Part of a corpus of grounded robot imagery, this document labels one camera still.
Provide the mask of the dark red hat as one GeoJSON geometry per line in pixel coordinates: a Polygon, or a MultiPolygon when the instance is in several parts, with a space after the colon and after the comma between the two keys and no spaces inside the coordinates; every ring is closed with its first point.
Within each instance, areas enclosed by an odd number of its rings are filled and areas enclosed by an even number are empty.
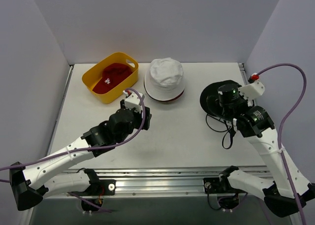
{"type": "Polygon", "coordinates": [[[102,72],[102,78],[94,86],[93,92],[106,94],[132,74],[129,66],[125,64],[113,63],[102,72]]]}
{"type": "Polygon", "coordinates": [[[154,100],[154,101],[157,101],[157,102],[160,102],[160,103],[169,103],[169,102],[173,102],[173,101],[176,101],[177,99],[179,99],[182,95],[184,94],[184,91],[181,92],[178,96],[176,96],[175,98],[172,98],[172,99],[168,99],[168,100],[158,100],[158,99],[155,99],[153,98],[152,96],[149,96],[150,99],[154,100]]]}

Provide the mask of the white hat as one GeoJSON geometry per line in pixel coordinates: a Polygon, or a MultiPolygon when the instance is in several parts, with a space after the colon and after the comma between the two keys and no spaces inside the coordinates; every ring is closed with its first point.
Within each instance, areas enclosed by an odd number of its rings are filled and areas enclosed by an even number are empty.
{"type": "Polygon", "coordinates": [[[144,77],[147,94],[158,100],[175,98],[185,91],[185,77],[182,64],[172,58],[151,61],[144,77]]]}

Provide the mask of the black cap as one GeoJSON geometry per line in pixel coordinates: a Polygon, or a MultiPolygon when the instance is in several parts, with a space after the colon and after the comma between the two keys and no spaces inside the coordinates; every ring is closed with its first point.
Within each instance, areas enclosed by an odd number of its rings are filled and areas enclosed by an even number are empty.
{"type": "Polygon", "coordinates": [[[235,84],[237,87],[241,85],[233,80],[225,80],[212,83],[208,85],[200,95],[200,106],[209,115],[213,117],[220,117],[222,108],[217,103],[218,99],[218,88],[226,84],[235,84]]]}

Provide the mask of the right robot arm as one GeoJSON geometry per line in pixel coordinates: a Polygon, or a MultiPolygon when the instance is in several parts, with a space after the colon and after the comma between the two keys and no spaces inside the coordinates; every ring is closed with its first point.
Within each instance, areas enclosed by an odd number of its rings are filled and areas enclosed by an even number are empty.
{"type": "Polygon", "coordinates": [[[273,177],[272,180],[262,179],[230,166],[219,174],[220,189],[250,193],[263,200],[280,218],[299,212],[300,207],[314,199],[315,186],[277,142],[278,133],[269,114],[260,106],[248,106],[235,83],[218,88],[218,102],[222,115],[233,124],[233,130],[238,130],[254,147],[273,177]]]}

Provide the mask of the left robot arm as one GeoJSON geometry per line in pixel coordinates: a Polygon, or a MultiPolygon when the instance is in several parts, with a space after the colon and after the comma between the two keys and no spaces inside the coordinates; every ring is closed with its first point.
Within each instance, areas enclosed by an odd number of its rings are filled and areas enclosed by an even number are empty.
{"type": "Polygon", "coordinates": [[[129,107],[127,100],[122,100],[120,105],[107,121],[61,150],[34,164],[12,164],[9,183],[19,211],[31,209],[44,198],[61,193],[90,196],[106,192],[107,188],[93,169],[84,168],[67,175],[62,172],[127,143],[136,136],[134,130],[149,129],[152,117],[149,107],[129,107]]]}

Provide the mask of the yellow bin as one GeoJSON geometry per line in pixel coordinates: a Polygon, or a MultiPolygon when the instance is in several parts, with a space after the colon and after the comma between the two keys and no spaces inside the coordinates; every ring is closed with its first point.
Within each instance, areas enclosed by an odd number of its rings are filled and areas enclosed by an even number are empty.
{"type": "Polygon", "coordinates": [[[123,91],[132,87],[138,81],[138,62],[129,55],[116,52],[94,65],[82,76],[82,81],[89,91],[104,104],[109,104],[123,94],[123,91]],[[93,92],[94,86],[102,78],[103,70],[113,63],[125,64],[130,67],[132,74],[106,94],[93,92]]]}

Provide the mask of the aluminium rail frame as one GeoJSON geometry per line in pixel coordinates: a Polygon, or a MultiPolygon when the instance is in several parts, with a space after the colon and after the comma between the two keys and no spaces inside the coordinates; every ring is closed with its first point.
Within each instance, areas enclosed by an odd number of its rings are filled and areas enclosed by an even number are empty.
{"type": "MultiPolygon", "coordinates": [[[[144,88],[150,64],[139,64],[138,81],[125,90],[143,93],[142,107],[151,110],[148,130],[134,130],[127,143],[65,171],[73,174],[93,169],[100,180],[116,180],[116,197],[173,197],[196,195],[203,189],[203,178],[236,166],[262,179],[273,177],[254,147],[221,113],[207,114],[200,106],[200,95],[210,84],[233,80],[247,85],[238,63],[184,63],[185,91],[176,101],[160,103],[149,98],[144,88]]],[[[82,81],[94,65],[77,64],[66,93],[57,138],[50,155],[66,147],[91,128],[107,121],[120,109],[122,94],[104,104],[82,81]]]]}

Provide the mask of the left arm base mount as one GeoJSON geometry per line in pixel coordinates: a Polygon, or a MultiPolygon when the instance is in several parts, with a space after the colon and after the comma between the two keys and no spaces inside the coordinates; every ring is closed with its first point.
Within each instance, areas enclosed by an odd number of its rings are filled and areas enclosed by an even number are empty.
{"type": "Polygon", "coordinates": [[[97,184],[96,195],[100,196],[110,196],[114,195],[116,190],[116,180],[114,179],[104,179],[100,180],[97,184]]]}

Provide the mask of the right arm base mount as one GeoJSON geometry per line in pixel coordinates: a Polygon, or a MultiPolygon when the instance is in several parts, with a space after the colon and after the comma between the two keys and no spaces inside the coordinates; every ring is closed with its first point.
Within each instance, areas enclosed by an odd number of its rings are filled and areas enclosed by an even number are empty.
{"type": "Polygon", "coordinates": [[[228,190],[223,187],[219,177],[206,177],[203,178],[203,185],[205,193],[227,193],[228,190]]]}

